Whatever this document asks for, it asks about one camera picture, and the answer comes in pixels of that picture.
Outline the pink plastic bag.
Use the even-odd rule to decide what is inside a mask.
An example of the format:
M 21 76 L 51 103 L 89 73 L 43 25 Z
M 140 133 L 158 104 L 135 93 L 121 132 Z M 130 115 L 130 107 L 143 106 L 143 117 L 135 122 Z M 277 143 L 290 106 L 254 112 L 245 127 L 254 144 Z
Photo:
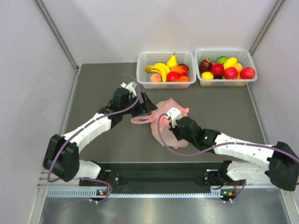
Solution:
M 161 141 L 159 134 L 158 134 L 158 118 L 162 113 L 167 113 L 172 107 L 178 108 L 183 117 L 188 116 L 189 108 L 184 108 L 179 105 L 173 98 L 170 98 L 166 101 L 161 101 L 157 103 L 157 110 L 151 112 L 150 115 L 146 116 L 139 116 L 131 119 L 132 124 L 148 124 L 150 123 L 150 128 L 153 137 L 162 145 L 164 146 L 163 142 Z M 162 135 L 163 140 L 169 147 L 173 147 L 174 149 L 184 148 L 188 146 L 188 142 L 186 140 L 177 140 L 174 134 L 169 130 L 169 120 L 165 117 L 161 118 L 160 120 L 160 132 Z

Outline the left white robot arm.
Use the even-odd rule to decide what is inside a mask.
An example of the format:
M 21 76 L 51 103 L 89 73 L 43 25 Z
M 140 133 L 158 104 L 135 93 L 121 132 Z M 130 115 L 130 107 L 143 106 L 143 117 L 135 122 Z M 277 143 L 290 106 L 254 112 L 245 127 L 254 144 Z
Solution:
M 74 178 L 87 178 L 94 184 L 105 182 L 106 174 L 94 161 L 83 161 L 80 152 L 95 138 L 120 123 L 123 116 L 133 118 L 157 109 L 145 92 L 136 94 L 126 88 L 118 88 L 112 100 L 89 121 L 64 135 L 53 135 L 47 147 L 43 167 L 65 182 Z

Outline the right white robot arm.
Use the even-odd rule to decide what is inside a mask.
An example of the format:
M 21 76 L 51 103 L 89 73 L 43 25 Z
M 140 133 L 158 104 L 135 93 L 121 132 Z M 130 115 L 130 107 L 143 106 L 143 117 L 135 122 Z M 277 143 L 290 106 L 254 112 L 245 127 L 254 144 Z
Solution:
M 298 185 L 299 158 L 284 142 L 263 145 L 239 140 L 216 130 L 203 129 L 189 117 L 172 119 L 169 126 L 177 140 L 186 140 L 201 153 L 211 152 L 241 160 L 223 163 L 218 173 L 222 184 L 261 180 L 270 181 L 286 191 L 294 191 Z

